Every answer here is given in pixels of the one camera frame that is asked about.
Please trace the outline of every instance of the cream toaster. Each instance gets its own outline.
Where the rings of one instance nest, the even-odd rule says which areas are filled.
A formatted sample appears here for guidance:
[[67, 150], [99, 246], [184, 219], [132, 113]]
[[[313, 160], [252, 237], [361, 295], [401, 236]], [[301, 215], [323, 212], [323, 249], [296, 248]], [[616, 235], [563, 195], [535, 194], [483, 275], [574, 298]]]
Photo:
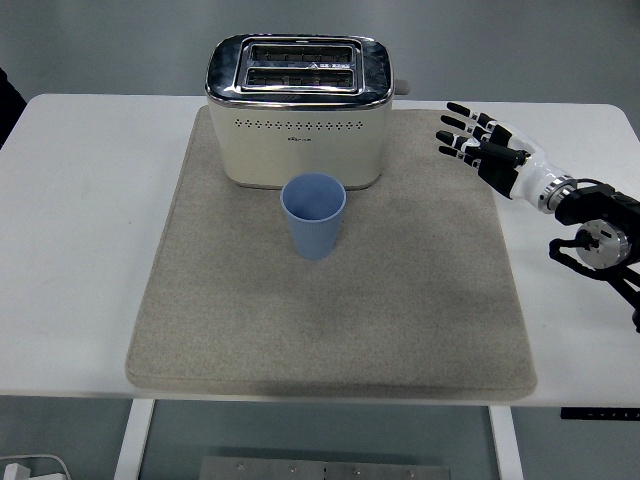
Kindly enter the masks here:
[[224, 171], [250, 187], [308, 171], [367, 187], [382, 170], [394, 88], [389, 54], [370, 38], [227, 38], [205, 86]]

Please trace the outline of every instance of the felt mat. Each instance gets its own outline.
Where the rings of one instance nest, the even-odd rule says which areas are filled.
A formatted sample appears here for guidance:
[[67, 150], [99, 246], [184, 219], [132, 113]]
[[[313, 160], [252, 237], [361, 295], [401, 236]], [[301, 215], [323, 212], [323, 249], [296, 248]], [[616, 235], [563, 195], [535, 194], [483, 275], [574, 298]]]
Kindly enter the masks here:
[[260, 396], [513, 400], [536, 377], [491, 189], [396, 110], [334, 251], [299, 257], [279, 191], [223, 172], [195, 119], [127, 357], [129, 381]]

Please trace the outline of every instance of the blue cup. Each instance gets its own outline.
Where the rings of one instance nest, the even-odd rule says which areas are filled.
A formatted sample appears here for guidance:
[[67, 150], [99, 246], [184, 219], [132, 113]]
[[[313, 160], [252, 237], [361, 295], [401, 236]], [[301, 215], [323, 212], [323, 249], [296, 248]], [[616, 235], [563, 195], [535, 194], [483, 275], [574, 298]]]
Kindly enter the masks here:
[[300, 256], [320, 260], [331, 253], [346, 202], [342, 184], [325, 173], [303, 173], [282, 187], [280, 203]]

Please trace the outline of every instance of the white table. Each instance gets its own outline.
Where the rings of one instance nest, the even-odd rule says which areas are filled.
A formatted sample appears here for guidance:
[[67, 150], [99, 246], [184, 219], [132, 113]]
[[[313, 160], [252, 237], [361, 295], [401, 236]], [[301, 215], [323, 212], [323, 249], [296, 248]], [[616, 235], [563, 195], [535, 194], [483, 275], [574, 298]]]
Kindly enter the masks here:
[[[527, 132], [574, 176], [640, 198], [640, 142], [617, 108], [463, 103]], [[29, 103], [0, 151], [0, 394], [217, 398], [140, 390], [124, 373], [193, 120], [205, 104], [205, 97], [101, 95]], [[496, 203], [539, 378], [515, 404], [640, 406], [631, 307], [607, 284], [547, 256], [548, 242], [573, 238], [576, 227], [525, 202], [496, 195]]]

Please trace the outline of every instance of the black object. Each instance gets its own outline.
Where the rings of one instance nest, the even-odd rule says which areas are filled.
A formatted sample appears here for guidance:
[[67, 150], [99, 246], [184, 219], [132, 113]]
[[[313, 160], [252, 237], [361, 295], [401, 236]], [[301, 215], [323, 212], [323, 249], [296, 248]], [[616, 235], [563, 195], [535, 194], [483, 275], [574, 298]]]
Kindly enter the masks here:
[[622, 422], [640, 422], [640, 408], [583, 408], [563, 407], [560, 409], [563, 420], [616, 420]]
[[9, 83], [7, 74], [0, 68], [0, 148], [7, 141], [26, 106], [27, 102]]
[[640, 202], [617, 192], [611, 185], [597, 183], [569, 193], [556, 208], [555, 217], [563, 225], [604, 220], [624, 232], [630, 241], [631, 251], [624, 261], [613, 267], [591, 269], [560, 251], [561, 248], [597, 246], [597, 240], [584, 230], [579, 230], [574, 240], [552, 240], [549, 256], [585, 277], [608, 282], [633, 306], [632, 320], [640, 333], [640, 291], [634, 289], [634, 286], [640, 288], [640, 274], [629, 268], [640, 260]]

